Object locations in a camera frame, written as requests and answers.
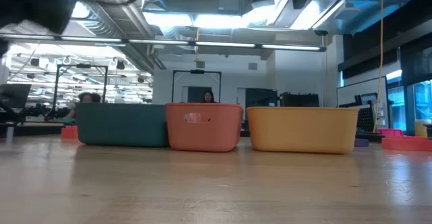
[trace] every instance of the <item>wooden table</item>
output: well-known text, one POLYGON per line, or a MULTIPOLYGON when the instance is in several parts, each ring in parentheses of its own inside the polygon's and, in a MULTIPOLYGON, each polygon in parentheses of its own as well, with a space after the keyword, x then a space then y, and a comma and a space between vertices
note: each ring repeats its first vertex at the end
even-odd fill
POLYGON ((432 153, 0 144, 2 224, 432 223, 432 153))

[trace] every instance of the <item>yellow bin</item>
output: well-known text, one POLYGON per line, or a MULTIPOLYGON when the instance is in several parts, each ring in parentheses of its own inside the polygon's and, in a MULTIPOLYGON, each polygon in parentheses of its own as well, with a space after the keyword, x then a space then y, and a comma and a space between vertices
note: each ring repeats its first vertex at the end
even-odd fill
POLYGON ((349 153, 358 109, 249 107, 250 139, 256 150, 349 153))

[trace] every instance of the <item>person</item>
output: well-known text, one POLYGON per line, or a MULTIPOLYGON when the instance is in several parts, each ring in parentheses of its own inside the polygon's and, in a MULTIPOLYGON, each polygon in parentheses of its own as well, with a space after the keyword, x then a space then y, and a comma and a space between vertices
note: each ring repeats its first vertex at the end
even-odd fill
POLYGON ((202 101, 203 101, 203 103, 216 103, 215 102, 215 96, 213 95, 213 92, 211 90, 206 90, 204 92, 204 99, 202 101))
MULTIPOLYGON (((97 93, 89 93, 83 92, 78 95, 78 99, 80 99, 80 103, 100 103, 101 96, 97 93)), ((63 119, 75 119, 76 112, 75 109, 71 109, 71 111, 66 115, 63 119)))

